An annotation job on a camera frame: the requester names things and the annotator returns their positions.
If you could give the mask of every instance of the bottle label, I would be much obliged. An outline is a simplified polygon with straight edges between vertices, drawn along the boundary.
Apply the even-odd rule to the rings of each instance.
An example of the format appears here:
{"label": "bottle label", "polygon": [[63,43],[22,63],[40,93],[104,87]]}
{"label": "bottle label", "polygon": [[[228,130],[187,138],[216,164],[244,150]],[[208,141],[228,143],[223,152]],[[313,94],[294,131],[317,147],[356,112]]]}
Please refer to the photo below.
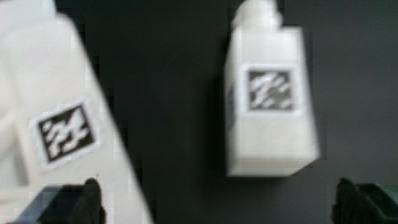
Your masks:
{"label": "bottle label", "polygon": [[45,168],[56,168],[98,148],[98,129],[89,112],[89,104],[79,100],[31,121]]}
{"label": "bottle label", "polygon": [[288,70],[248,70],[249,111],[292,111],[296,108]]}

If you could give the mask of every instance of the square label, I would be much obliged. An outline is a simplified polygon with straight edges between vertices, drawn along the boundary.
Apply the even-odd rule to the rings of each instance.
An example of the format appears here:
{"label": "square label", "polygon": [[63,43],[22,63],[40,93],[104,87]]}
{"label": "square label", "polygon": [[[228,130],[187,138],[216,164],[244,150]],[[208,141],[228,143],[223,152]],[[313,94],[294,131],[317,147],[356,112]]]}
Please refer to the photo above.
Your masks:
{"label": "square label", "polygon": [[249,110],[294,110],[288,71],[249,70]]}
{"label": "square label", "polygon": [[45,167],[59,166],[98,146],[88,112],[86,102],[81,101],[31,123]]}

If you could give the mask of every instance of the black and white label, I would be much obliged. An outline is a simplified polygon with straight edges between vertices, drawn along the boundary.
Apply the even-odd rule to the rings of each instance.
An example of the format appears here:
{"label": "black and white label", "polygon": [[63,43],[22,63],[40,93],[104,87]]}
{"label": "black and white label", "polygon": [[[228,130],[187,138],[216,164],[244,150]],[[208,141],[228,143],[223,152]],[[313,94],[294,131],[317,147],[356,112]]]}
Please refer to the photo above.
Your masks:
{"label": "black and white label", "polygon": [[248,75],[249,110],[294,110],[290,72],[249,70]]}
{"label": "black and white label", "polygon": [[47,168],[72,161],[98,146],[89,116],[88,103],[81,101],[31,123]]}

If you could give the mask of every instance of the printed logo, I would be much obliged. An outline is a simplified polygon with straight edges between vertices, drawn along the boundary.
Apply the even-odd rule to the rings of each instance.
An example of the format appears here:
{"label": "printed logo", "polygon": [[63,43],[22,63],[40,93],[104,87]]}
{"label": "printed logo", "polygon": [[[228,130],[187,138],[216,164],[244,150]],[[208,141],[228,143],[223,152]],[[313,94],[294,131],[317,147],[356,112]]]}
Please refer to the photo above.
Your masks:
{"label": "printed logo", "polygon": [[249,71],[249,109],[294,109],[292,83],[287,71]]}
{"label": "printed logo", "polygon": [[72,160],[72,155],[98,143],[82,102],[36,120],[34,129],[47,165]]}

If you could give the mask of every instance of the black background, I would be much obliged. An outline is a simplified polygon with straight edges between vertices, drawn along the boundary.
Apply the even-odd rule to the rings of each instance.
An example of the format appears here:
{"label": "black background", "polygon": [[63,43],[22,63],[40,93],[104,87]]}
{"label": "black background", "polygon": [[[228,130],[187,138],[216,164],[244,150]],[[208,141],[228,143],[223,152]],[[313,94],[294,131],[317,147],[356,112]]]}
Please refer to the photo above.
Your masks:
{"label": "black background", "polygon": [[159,224],[331,223],[336,184],[398,184],[398,1],[285,0],[301,25],[322,159],[224,175],[221,78],[233,0],[57,0],[75,22]]}

